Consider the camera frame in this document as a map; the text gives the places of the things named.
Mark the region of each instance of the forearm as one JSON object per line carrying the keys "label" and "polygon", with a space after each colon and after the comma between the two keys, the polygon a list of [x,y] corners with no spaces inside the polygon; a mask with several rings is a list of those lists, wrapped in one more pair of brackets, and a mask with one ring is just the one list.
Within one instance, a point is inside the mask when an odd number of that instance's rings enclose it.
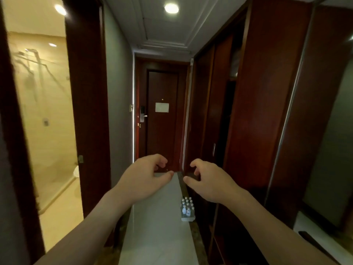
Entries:
{"label": "forearm", "polygon": [[335,264],[270,214],[248,191],[229,192],[224,205],[243,223],[270,265]]}
{"label": "forearm", "polygon": [[103,196],[92,212],[36,265],[93,264],[118,219],[129,207],[129,202],[113,188]]}

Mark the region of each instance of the bathroom doorway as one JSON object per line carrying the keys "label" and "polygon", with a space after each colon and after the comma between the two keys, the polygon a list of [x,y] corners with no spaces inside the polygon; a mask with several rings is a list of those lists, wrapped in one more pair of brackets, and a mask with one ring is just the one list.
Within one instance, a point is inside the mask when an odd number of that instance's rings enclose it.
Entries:
{"label": "bathroom doorway", "polygon": [[34,263],[111,187],[103,10],[99,0],[0,5],[1,121]]}

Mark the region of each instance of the ceiling light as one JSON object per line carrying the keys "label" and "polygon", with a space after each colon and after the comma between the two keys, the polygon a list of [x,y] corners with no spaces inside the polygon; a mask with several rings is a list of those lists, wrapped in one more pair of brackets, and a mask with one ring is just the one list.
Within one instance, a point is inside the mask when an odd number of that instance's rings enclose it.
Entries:
{"label": "ceiling light", "polygon": [[67,12],[66,12],[65,8],[63,8],[63,6],[56,4],[54,7],[59,14],[66,16]]}
{"label": "ceiling light", "polygon": [[176,14],[179,12],[179,7],[174,3],[168,3],[164,6],[164,9],[169,14]]}

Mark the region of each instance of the wall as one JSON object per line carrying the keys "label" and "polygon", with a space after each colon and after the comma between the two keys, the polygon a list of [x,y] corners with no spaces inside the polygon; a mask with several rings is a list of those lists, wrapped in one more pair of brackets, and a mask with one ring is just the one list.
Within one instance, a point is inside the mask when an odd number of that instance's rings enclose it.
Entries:
{"label": "wall", "polygon": [[[66,38],[9,32],[8,42],[32,174],[43,208],[72,177],[77,162]],[[39,65],[21,58],[37,61],[26,48],[36,49],[48,68],[42,66],[43,86]]]}
{"label": "wall", "polygon": [[133,54],[108,5],[104,4],[107,58],[110,166],[115,186],[132,163]]}
{"label": "wall", "polygon": [[0,264],[29,264],[0,120]]}
{"label": "wall", "polygon": [[353,59],[348,63],[304,202],[339,226],[353,193]]}

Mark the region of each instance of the person's right hand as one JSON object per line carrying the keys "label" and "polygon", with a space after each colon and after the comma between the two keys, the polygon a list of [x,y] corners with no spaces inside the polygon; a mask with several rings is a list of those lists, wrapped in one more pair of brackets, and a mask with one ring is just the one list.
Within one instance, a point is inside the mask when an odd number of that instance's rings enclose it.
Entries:
{"label": "person's right hand", "polygon": [[188,176],[183,180],[207,201],[224,204],[229,195],[242,190],[230,175],[216,164],[195,159],[190,166],[196,166],[194,174],[196,176],[201,174],[201,180],[197,181]]}

